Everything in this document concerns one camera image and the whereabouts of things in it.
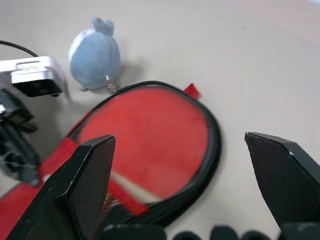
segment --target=black cable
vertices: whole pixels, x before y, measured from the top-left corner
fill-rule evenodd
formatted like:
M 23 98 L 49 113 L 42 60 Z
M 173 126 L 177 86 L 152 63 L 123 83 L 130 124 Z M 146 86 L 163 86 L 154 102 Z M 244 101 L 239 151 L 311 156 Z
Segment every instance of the black cable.
M 13 48 L 16 48 L 16 49 L 20 49 L 20 50 L 22 50 L 22 51 L 25 51 L 26 53 L 30 54 L 30 55 L 33 56 L 33 57 L 39 57 L 39 55 L 35 54 L 33 51 L 29 50 L 28 48 L 25 48 L 25 47 L 23 47 L 23 46 L 14 44 L 14 43 L 12 43 L 12 42 L 0 40 L 0 45 L 7 45 L 7 46 L 10 46 L 10 47 L 13 47 Z

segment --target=blue plush toy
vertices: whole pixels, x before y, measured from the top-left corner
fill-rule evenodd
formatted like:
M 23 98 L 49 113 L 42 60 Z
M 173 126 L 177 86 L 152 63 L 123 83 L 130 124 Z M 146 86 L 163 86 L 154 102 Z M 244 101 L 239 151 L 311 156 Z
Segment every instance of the blue plush toy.
M 120 52 L 113 38 L 113 22 L 104 22 L 96 17 L 92 23 L 94 29 L 78 34 L 69 49 L 71 74 L 83 91 L 109 87 L 120 69 Z

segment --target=plush toy ear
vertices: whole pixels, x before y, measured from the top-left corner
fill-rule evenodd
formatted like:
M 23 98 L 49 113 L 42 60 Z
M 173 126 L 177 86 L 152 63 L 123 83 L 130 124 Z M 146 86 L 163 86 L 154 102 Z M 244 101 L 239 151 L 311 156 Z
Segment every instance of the plush toy ear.
M 92 20 L 93 27 L 96 32 L 107 34 L 109 36 L 114 35 L 114 23 L 111 20 L 104 22 L 100 17 L 95 17 Z

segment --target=white table surface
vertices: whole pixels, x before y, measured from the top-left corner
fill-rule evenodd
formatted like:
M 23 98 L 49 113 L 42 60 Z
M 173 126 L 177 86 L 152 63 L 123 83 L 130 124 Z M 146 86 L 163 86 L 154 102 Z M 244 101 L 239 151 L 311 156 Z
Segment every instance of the white table surface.
M 219 121 L 223 153 L 199 200 L 167 228 L 207 239 L 215 224 L 239 234 L 279 232 L 259 191 L 246 131 L 298 142 L 320 163 L 320 6 L 306 0 L 3 0 L 0 39 L 52 56 L 69 84 L 65 97 L 22 97 L 39 131 L 29 136 L 41 158 L 107 91 L 81 92 L 68 66 L 73 38 L 91 19 L 113 20 L 121 84 L 195 83 Z M 0 46 L 0 60 L 28 57 Z M 0 175 L 0 196 L 16 184 Z

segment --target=white camera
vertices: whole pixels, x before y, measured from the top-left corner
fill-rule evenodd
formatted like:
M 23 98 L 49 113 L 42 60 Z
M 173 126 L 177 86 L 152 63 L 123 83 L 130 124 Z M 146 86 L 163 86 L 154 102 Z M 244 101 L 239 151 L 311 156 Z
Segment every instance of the white camera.
M 0 85 L 14 86 L 28 97 L 56 96 L 64 91 L 65 78 L 50 56 L 0 61 Z

